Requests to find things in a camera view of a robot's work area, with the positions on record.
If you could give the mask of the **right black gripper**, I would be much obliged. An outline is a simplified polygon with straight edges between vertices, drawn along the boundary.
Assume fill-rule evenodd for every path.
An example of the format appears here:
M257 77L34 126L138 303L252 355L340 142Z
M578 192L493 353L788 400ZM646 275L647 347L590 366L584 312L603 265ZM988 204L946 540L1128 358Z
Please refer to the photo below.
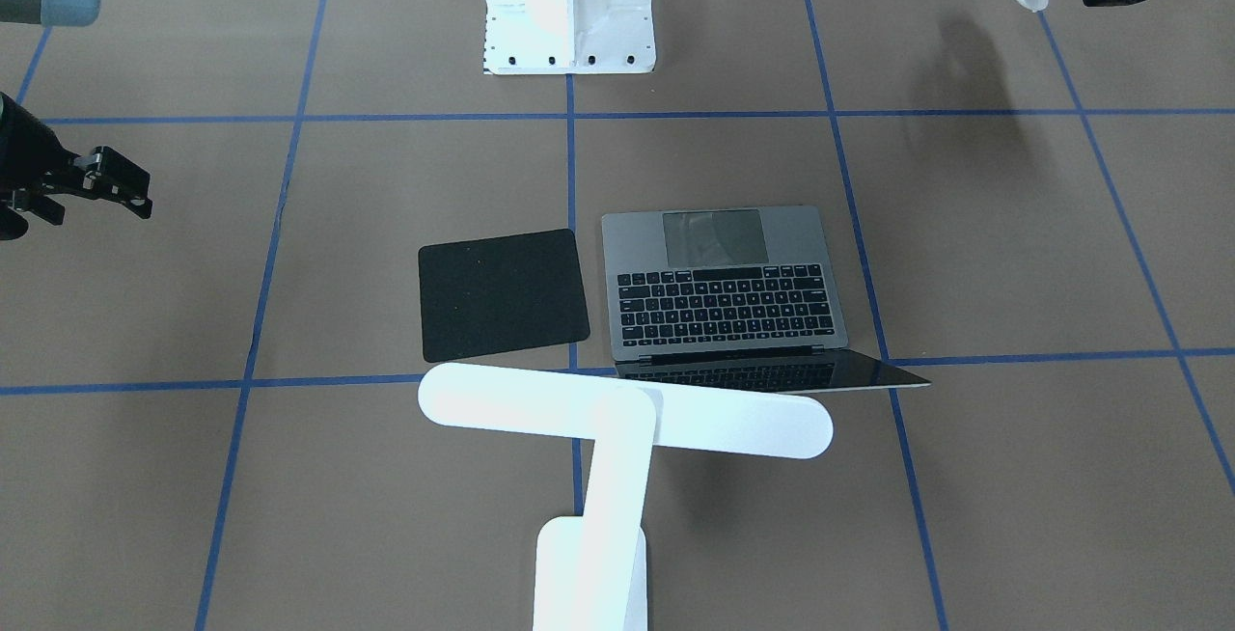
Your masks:
M65 149L49 126L2 95L1 240L28 232L25 214L52 226L65 222L56 195L119 204L138 219L151 219L151 177L127 156L107 146L86 153Z

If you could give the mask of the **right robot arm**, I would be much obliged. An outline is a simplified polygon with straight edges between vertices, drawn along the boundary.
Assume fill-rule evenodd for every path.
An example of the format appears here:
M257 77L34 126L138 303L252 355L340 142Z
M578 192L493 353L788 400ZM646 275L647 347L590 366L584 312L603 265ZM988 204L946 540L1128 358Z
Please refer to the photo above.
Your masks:
M101 0L1 0L7 23L41 27L86 27ZM27 214L52 226L65 222L56 195L119 204L138 219L151 217L151 177L127 156L101 146L86 153L65 149L54 131L21 102L2 95L1 238L28 232Z

